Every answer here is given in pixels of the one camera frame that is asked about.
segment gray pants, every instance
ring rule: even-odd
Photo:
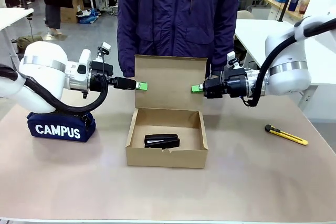
[[[54,5],[46,5],[46,21],[45,24],[49,28],[61,28],[61,7]]]

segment cardboard box on floor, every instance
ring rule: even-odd
[[[128,165],[204,168],[208,146],[202,107],[203,94],[191,86],[203,83],[206,59],[135,56],[135,79],[148,90],[135,91],[133,114],[126,145]],[[144,148],[149,134],[177,134],[180,146]]]
[[[77,23],[77,12],[84,10],[83,0],[72,0],[73,8],[61,8],[61,22],[62,23]]]

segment box flap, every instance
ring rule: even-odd
[[[204,82],[205,67],[205,58],[136,55],[135,79],[148,90],[135,91],[135,107],[200,110],[203,94],[191,86]]]

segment white lettering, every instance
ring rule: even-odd
[[[51,133],[51,130],[49,129],[49,127],[46,125],[45,128],[44,128],[44,134],[49,134],[49,135],[52,135]]]
[[[67,132],[67,128],[64,126],[61,126],[61,136],[64,136],[64,133]]]
[[[60,126],[57,125],[56,127],[51,125],[51,131],[53,135],[60,135],[61,134],[61,129]]]
[[[69,137],[74,137],[74,128],[69,128],[68,127],[68,136]]]
[[[38,128],[43,128],[42,125],[36,125],[35,126],[35,131],[38,133],[38,134],[43,134],[44,132],[43,131],[40,131]]]
[[[73,131],[75,133],[75,138],[80,139],[79,129]]]

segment purple jacket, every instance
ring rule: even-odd
[[[134,55],[208,58],[223,71],[233,50],[238,0],[119,0],[119,65],[134,77]]]

